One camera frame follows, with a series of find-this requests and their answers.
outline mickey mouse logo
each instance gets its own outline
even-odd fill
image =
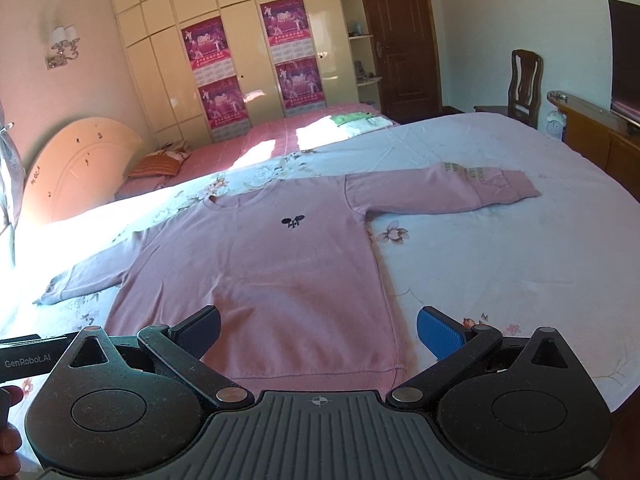
[[[300,221],[304,220],[304,215],[298,215],[293,220],[291,218],[283,218],[282,223],[289,227],[289,229],[295,229],[296,226],[300,225]]]

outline tv stand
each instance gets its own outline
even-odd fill
[[[609,110],[561,91],[549,92],[546,98],[566,114],[562,141],[640,201],[640,134],[632,134],[632,125]]]

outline pink bedspread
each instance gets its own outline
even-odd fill
[[[167,177],[161,184],[158,183],[158,177],[129,179],[119,190],[116,198],[118,200],[130,198],[162,187],[176,186],[217,171],[228,170],[250,149],[268,140],[275,140],[270,158],[289,155],[289,153],[300,150],[296,135],[298,128],[309,126],[326,116],[354,112],[369,112],[380,115],[380,112],[372,106],[352,103],[313,110],[288,119],[260,124],[251,128],[245,136],[194,150],[180,168],[180,172],[176,176]]]

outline pink sweatshirt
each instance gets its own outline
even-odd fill
[[[111,335],[175,325],[214,304],[222,334],[202,360],[254,393],[386,393],[406,366],[365,215],[455,213],[538,195],[520,171],[457,164],[275,180],[135,233],[54,278],[40,302],[121,283]]]

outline white bed sheet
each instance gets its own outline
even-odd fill
[[[20,287],[12,295],[15,306],[4,310],[4,322],[0,314],[0,338],[103,324],[117,287],[54,306],[30,301],[57,272],[212,191],[237,194],[272,178],[420,168],[440,161],[523,170],[542,196],[464,214],[371,219],[386,291],[411,342],[409,374],[435,361],[415,333],[423,305],[460,322],[486,322],[505,335],[527,336],[539,326],[554,326],[615,410],[640,384],[640,204],[566,145],[494,114],[396,126],[54,224],[31,241],[31,249],[24,242],[18,247],[20,268],[12,279]],[[393,241],[398,226],[408,233],[402,243]],[[29,393],[11,413],[19,428],[44,380],[17,381]],[[28,446],[23,453],[31,456]]]

